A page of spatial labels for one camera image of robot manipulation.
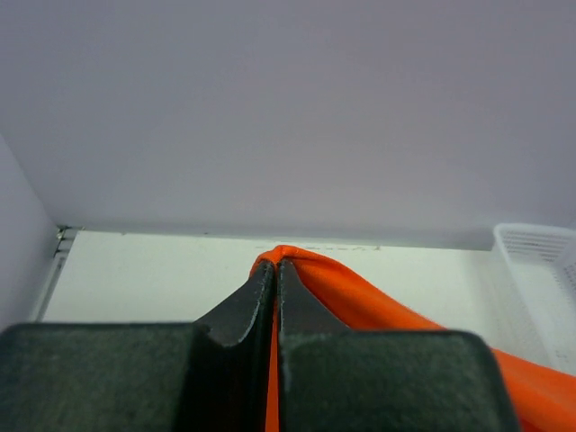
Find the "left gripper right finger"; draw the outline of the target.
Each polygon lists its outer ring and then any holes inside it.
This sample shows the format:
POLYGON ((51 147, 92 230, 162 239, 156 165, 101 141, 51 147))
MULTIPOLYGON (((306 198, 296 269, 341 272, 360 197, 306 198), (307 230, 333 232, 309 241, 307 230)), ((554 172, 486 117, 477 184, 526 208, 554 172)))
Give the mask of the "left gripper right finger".
POLYGON ((483 340, 452 330, 354 330, 298 276, 278 269, 283 431, 517 431, 483 340))

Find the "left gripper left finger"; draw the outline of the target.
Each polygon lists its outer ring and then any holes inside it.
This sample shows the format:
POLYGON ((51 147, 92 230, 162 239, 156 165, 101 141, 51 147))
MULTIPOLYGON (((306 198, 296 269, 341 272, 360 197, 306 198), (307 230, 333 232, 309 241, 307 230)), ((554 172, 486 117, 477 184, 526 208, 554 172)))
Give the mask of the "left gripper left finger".
POLYGON ((4 431, 261 431, 275 268, 193 322, 15 325, 1 335, 4 431))

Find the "orange t shirt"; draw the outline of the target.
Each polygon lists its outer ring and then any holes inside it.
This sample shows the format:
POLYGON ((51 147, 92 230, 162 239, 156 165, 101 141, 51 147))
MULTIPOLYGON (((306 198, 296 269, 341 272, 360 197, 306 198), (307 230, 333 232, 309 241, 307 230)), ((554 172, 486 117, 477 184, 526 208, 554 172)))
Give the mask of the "orange t shirt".
MULTIPOLYGON (((338 261, 303 248, 280 245, 260 254, 252 268, 291 261, 304 286, 355 330, 442 330, 434 321, 395 301, 338 261)), ((492 350, 524 431, 575 429, 575 377, 492 350)))

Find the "white plastic basket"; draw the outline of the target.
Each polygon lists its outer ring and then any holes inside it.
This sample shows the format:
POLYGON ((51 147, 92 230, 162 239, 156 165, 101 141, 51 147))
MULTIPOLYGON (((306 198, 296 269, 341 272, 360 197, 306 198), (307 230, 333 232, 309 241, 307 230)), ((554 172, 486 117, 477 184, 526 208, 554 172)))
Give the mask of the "white plastic basket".
POLYGON ((493 345, 575 374, 575 231, 501 223, 493 229, 490 295, 493 345))

